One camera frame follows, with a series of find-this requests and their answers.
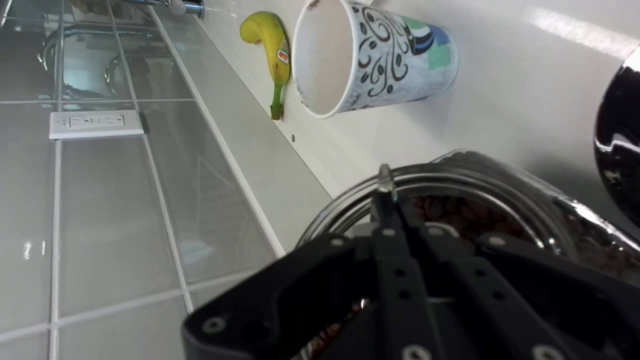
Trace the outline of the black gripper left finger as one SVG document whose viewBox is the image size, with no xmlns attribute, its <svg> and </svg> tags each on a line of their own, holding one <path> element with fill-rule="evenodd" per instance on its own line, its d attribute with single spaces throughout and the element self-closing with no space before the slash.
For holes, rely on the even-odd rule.
<svg viewBox="0 0 640 360">
<path fill-rule="evenodd" d="M 373 360 L 373 317 L 352 317 L 371 296 L 371 241 L 320 237 L 182 322 L 185 360 L 292 360 L 331 324 L 345 327 L 318 360 Z"/>
</svg>

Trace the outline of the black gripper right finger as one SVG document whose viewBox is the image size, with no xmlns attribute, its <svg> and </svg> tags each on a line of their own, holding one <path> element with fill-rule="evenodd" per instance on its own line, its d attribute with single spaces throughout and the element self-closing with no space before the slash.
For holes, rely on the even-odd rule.
<svg viewBox="0 0 640 360">
<path fill-rule="evenodd" d="M 421 225 L 411 255 L 462 360 L 640 360 L 633 284 L 500 233 Z"/>
</svg>

